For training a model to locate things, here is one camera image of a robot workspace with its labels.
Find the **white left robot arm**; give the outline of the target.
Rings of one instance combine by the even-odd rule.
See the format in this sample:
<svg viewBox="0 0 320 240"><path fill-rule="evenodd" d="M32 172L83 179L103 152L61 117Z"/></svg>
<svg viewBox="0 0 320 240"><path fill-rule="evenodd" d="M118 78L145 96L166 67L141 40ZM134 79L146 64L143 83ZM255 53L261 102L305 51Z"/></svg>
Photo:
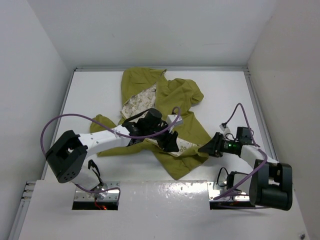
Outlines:
<svg viewBox="0 0 320 240"><path fill-rule="evenodd" d="M146 109L122 124L94 133L76 134L65 131L45 152L46 162L60 184L73 183L88 194L108 193L96 167L85 167L84 162L97 153L120 147L130 147L145 139L155 140L158 147L166 152L178 152L178 132L173 128L181 123L181 109L176 106L163 120L161 112L155 108Z"/></svg>

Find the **olive green hooded jacket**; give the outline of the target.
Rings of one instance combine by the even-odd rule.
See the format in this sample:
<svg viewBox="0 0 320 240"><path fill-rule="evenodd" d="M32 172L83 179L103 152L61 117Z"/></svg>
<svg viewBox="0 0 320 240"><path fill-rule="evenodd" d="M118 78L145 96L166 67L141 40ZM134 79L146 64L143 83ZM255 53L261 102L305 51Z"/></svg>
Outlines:
<svg viewBox="0 0 320 240"><path fill-rule="evenodd" d="M178 133L178 152L164 152L155 140L145 139L133 146L101 151L97 156L132 155L149 150L167 173L174 180L179 180L209 158L207 153L201 153L198 149L211 137L191 111L191 107L204 98L196 82L183 78L168 80L165 72L164 69L147 67L132 67L123 72L120 85L122 118L119 123L149 108L159 110L163 119L171 113L180 113L183 123L174 127Z"/></svg>

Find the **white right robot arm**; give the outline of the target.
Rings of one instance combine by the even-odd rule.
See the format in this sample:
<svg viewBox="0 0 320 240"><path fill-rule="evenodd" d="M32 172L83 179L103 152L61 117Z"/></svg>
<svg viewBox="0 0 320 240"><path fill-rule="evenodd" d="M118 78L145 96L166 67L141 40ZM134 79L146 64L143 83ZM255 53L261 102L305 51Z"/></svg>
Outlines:
<svg viewBox="0 0 320 240"><path fill-rule="evenodd" d="M227 175L226 184L221 186L223 192L212 198L221 201L233 198L250 180L248 194L250 204L265 208L288 211L293 203L293 170L287 163L280 163L261 150L254 143L253 132L249 127L238 127L233 140L227 134L216 132L214 137L200 147L199 152L221 158L224 153L236 155L253 169L251 173L232 171Z"/></svg>

